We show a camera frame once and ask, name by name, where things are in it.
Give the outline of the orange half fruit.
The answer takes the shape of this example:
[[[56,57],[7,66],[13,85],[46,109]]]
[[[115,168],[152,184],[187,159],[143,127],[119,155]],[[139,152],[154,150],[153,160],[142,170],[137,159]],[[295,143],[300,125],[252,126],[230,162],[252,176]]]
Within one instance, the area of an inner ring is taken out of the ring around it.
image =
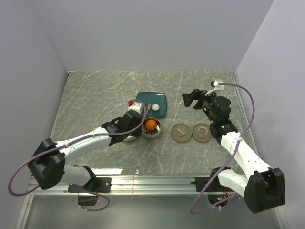
[[[157,123],[155,120],[149,119],[148,121],[146,121],[145,127],[147,130],[152,131],[157,128]]]

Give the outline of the metal food tongs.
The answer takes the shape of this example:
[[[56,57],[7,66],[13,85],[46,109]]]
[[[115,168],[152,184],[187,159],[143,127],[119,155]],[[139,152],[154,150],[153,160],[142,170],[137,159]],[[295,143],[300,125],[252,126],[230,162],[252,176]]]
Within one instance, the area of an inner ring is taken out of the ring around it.
[[[148,112],[150,111],[150,109],[151,109],[151,104],[146,104],[145,105],[145,113],[146,113],[146,115],[148,115]]]

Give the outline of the small white rice bowl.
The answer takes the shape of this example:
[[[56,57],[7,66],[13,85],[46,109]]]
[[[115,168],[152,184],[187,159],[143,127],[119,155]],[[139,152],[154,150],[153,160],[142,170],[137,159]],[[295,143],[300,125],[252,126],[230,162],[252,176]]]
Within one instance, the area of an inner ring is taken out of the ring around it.
[[[152,105],[152,109],[153,109],[154,111],[158,111],[158,110],[160,109],[160,106],[159,106],[158,104],[153,104],[153,105]]]

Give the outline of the beige lid with handle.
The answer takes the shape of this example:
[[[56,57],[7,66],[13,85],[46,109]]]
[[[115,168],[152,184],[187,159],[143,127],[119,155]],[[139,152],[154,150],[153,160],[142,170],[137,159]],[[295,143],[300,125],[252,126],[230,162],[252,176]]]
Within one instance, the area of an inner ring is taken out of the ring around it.
[[[186,143],[192,137],[192,130],[187,124],[177,123],[171,128],[171,137],[177,143]]]

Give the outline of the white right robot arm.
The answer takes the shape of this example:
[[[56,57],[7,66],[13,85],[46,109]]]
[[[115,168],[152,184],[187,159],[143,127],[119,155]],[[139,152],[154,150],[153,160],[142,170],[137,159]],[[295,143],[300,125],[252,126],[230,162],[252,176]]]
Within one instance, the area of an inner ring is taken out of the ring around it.
[[[227,150],[244,175],[239,175],[227,164],[211,172],[210,180],[200,190],[224,191],[229,189],[244,198],[249,210],[259,213],[285,204],[285,178],[281,169],[264,162],[243,140],[242,134],[230,120],[231,101],[216,92],[194,89],[182,94],[184,106],[197,103],[195,110],[203,110],[211,124],[212,137]]]

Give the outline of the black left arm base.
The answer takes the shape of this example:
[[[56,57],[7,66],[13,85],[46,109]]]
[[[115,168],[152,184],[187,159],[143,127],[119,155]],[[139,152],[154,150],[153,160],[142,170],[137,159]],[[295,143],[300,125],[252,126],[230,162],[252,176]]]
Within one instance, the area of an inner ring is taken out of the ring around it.
[[[81,186],[81,190],[79,190],[74,185],[69,185],[68,193],[77,193],[77,192],[95,192],[95,193],[109,193],[111,190],[112,179],[110,177],[98,177],[91,179],[84,186]]]

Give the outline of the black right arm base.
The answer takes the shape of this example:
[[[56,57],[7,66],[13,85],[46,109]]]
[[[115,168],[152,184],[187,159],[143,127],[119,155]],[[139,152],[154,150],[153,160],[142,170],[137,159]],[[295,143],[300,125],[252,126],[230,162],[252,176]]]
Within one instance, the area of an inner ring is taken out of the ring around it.
[[[201,192],[205,185],[208,183],[211,177],[195,177],[194,181],[190,183],[195,185],[196,192]],[[223,191],[224,187],[220,185],[218,177],[216,177],[211,184],[207,187],[206,192],[220,192]]]

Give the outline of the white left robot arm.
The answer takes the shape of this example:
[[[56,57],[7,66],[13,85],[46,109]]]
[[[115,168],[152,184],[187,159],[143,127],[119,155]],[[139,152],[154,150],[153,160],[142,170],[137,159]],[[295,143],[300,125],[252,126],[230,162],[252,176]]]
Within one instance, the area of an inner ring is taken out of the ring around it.
[[[139,136],[142,124],[143,116],[130,110],[123,117],[79,137],[58,142],[45,139],[33,154],[34,160],[28,163],[28,168],[42,190],[65,183],[77,185],[86,192],[94,191],[101,186],[94,172],[88,166],[70,166],[69,163],[92,150],[106,149],[129,136]]]

